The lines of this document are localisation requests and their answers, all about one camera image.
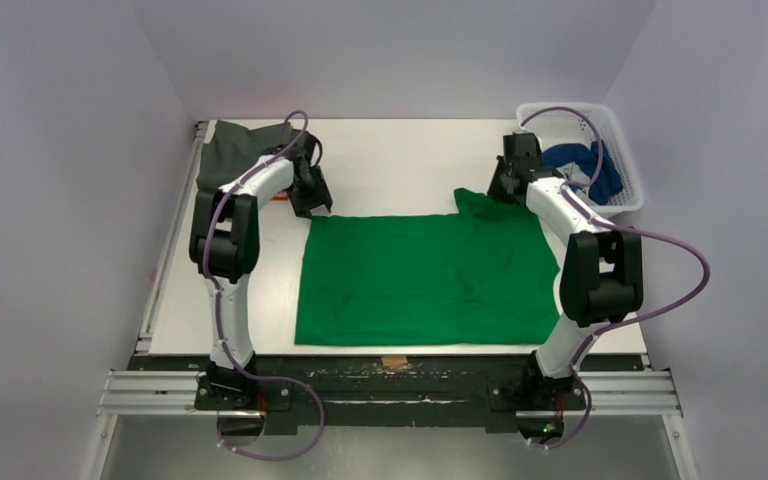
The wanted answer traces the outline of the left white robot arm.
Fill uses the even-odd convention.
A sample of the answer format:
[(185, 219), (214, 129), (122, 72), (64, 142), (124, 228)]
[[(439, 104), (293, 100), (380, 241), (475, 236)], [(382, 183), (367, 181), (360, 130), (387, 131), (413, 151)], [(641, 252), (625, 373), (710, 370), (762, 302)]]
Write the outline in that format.
[(214, 346), (207, 385), (232, 408), (247, 408), (258, 395), (247, 293), (260, 256), (260, 210), (281, 192), (298, 218), (310, 219), (318, 208), (331, 210), (322, 153), (316, 136), (298, 130), (288, 136), (216, 134), (203, 153), (189, 256), (212, 301)]

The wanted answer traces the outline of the green t shirt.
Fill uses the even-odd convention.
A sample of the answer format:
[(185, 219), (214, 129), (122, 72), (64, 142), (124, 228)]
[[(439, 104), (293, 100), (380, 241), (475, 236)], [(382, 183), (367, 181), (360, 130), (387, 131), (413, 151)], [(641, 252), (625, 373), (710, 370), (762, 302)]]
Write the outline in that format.
[(453, 200), (450, 214), (313, 219), (296, 342), (543, 343), (560, 317), (560, 268), (538, 218), (465, 188)]

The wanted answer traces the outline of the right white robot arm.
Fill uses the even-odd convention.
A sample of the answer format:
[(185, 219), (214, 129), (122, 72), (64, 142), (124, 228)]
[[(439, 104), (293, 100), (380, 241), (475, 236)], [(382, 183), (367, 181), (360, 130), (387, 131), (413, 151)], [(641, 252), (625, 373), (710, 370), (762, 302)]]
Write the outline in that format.
[(559, 396), (560, 381), (573, 377), (601, 331), (640, 309), (642, 238), (602, 218), (557, 170), (545, 166), (535, 134), (507, 134), (502, 148), (489, 197), (527, 209), (565, 247), (559, 284), (561, 317), (534, 355), (536, 371), (521, 381), (524, 399), (544, 407)]

